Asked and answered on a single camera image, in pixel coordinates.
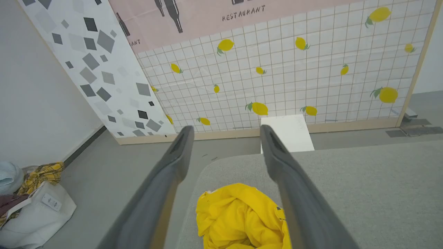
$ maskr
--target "wooden frame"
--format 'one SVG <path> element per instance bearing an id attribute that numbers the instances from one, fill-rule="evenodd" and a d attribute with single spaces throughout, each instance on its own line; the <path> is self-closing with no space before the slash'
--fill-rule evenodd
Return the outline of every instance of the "wooden frame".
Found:
<path id="1" fill-rule="evenodd" d="M 417 79 L 418 79 L 418 75 L 421 70 L 421 66 L 423 65 L 424 57 L 426 56 L 427 48 L 429 47 L 429 42 L 431 41 L 432 33 L 434 32 L 435 23 L 437 22 L 437 18 L 439 16 L 442 2 L 443 2 L 443 0 L 437 0 L 437 2 L 435 3 L 434 14 L 432 14 L 431 23 L 429 24 L 429 29 L 427 31 L 426 38 L 424 39 L 424 45 L 423 45 L 423 49 L 421 51 L 420 58 L 418 60 L 417 68 L 414 73 L 414 77 L 412 77 L 411 86 L 409 87 L 408 94 L 406 95 L 406 100 L 404 101 L 403 109 L 401 110 L 400 116 L 398 117 L 395 127 L 400 126 L 401 121 L 403 120 L 404 113 L 406 112 L 406 109 L 408 108 L 409 101 L 411 100 L 412 92 L 414 91 L 415 85 L 417 83 Z"/>
<path id="2" fill-rule="evenodd" d="M 309 124 L 309 133 L 321 133 L 321 132 L 342 132 L 342 131 L 352 131 L 352 130 L 365 130 L 365 129 L 379 129 L 379 128 L 394 128 L 399 127 L 401 121 L 403 120 L 404 113 L 411 100 L 414 87 L 416 85 L 418 75 L 420 73 L 424 57 L 429 47 L 429 42 L 432 37 L 432 33 L 437 22 L 437 18 L 440 12 L 440 8 L 443 0 L 437 0 L 435 4 L 434 13 L 432 15 L 431 23 L 429 25 L 428 32 L 424 41 L 422 53 L 417 64 L 416 71 L 412 78 L 412 83 L 409 88 L 406 100 L 404 102 L 403 108 L 398 118 L 386 118 L 386 119 L 372 119 L 372 120 L 361 120 L 354 122 L 342 122 L 342 123 L 326 123 L 326 124 Z M 223 131 L 223 132 L 202 132 L 195 134 L 195 140 L 210 140 L 210 139 L 228 139 L 228 138 L 240 138 L 240 137 L 255 137 L 260 135 L 260 129 L 254 128 L 249 130 L 234 130 L 234 131 Z M 115 138 L 117 142 L 121 145 L 123 144 L 146 144 L 146 143 L 163 143 L 172 142 L 177 135 L 156 135 L 156 136 L 138 136 L 138 137 L 124 137 Z"/>

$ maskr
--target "white grid panel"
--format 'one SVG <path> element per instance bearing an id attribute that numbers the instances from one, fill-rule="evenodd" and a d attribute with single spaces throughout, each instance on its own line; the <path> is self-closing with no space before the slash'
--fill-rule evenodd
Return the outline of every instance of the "white grid panel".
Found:
<path id="1" fill-rule="evenodd" d="M 297 14 L 200 37 L 137 54 L 150 83 L 176 130 L 194 125 L 197 132 L 258 128 L 260 118 L 245 109 L 263 103 L 268 116 L 302 113 L 314 106 L 308 124 L 397 117 L 412 82 L 435 0 L 368 0 Z M 365 27 L 377 8 L 390 16 Z M 297 37 L 310 48 L 295 46 Z M 221 56 L 217 47 L 234 47 Z M 406 44 L 416 49 L 405 51 Z M 171 70 L 174 63 L 183 70 Z M 349 71 L 341 75 L 343 64 Z M 266 70 L 260 75 L 256 67 Z M 214 84 L 220 87 L 214 92 Z M 392 87 L 394 104 L 370 97 Z M 202 125 L 197 118 L 207 118 Z"/>

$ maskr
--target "label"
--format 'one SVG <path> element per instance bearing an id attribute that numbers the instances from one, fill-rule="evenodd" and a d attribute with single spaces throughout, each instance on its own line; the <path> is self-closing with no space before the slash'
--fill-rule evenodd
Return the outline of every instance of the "label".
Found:
<path id="1" fill-rule="evenodd" d="M 52 197 L 50 194 L 46 193 L 42 198 L 43 204 L 46 206 L 54 209 L 55 211 L 59 212 L 60 208 L 62 207 L 62 204 L 54 197 Z"/>

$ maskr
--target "white tote bag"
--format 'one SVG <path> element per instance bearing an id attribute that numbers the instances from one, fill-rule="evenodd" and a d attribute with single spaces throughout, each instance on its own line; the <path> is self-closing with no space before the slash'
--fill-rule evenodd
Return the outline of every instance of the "white tote bag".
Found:
<path id="1" fill-rule="evenodd" d="M 0 229 L 0 245 L 6 248 L 34 249 L 46 243 L 77 208 L 60 185 L 43 182 L 30 196 L 17 218 Z"/>

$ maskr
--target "white wall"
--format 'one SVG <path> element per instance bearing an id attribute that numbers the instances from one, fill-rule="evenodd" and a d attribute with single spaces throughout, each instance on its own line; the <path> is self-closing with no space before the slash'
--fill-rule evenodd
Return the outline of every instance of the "white wall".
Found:
<path id="1" fill-rule="evenodd" d="M 413 93 L 443 90 L 443 5 Z"/>
<path id="2" fill-rule="evenodd" d="M 16 1 L 0 1 L 0 160 L 64 160 L 102 125 Z"/>

